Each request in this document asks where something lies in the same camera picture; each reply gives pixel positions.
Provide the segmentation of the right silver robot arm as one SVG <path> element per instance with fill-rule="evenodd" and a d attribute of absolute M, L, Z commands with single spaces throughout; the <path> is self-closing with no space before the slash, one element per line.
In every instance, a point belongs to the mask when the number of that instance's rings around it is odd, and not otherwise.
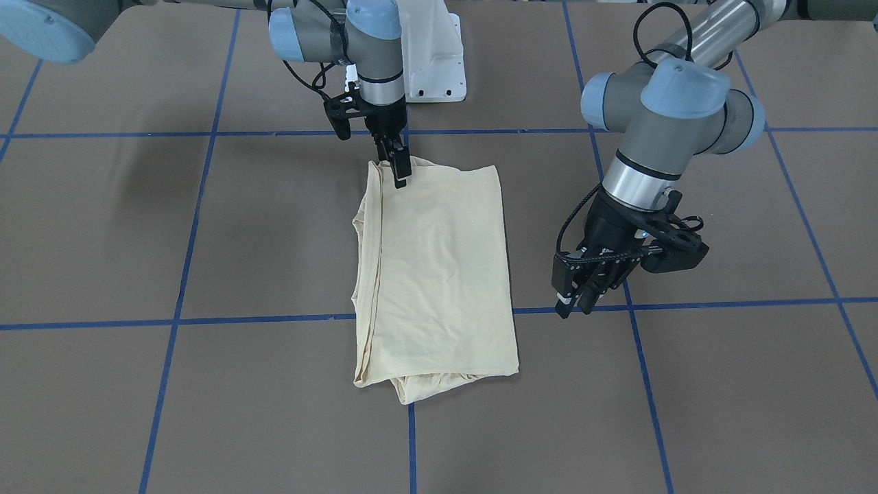
<path fill-rule="evenodd" d="M 176 44 L 206 41 L 210 20 L 260 15 L 270 47 L 288 73 L 321 101 L 340 140 L 363 119 L 377 160 L 402 188 L 413 166 L 402 132 L 407 126 L 401 13 L 395 1 L 3 1 L 2 37 L 32 56 L 76 64 L 105 36 L 119 40 L 119 20 L 160 10 L 182 14 L 154 30 Z"/>

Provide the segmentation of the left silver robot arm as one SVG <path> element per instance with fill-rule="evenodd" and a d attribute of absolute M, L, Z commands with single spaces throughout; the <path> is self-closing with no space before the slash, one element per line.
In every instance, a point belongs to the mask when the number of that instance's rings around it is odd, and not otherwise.
<path fill-rule="evenodd" d="M 572 251 L 556 242 L 552 287 L 555 310 L 567 318 L 577 307 L 592 312 L 637 267 L 686 271 L 709 251 L 699 216 L 680 217 L 678 181 L 697 154 L 746 149 L 765 126 L 764 106 L 731 87 L 722 68 L 744 41 L 774 25 L 786 1 L 717 1 L 691 19 L 674 3 L 683 28 L 650 50 L 634 40 L 639 59 L 621 73 L 593 76 L 583 88 L 583 118 L 623 141 L 603 179 L 581 207 L 583 238 Z"/>

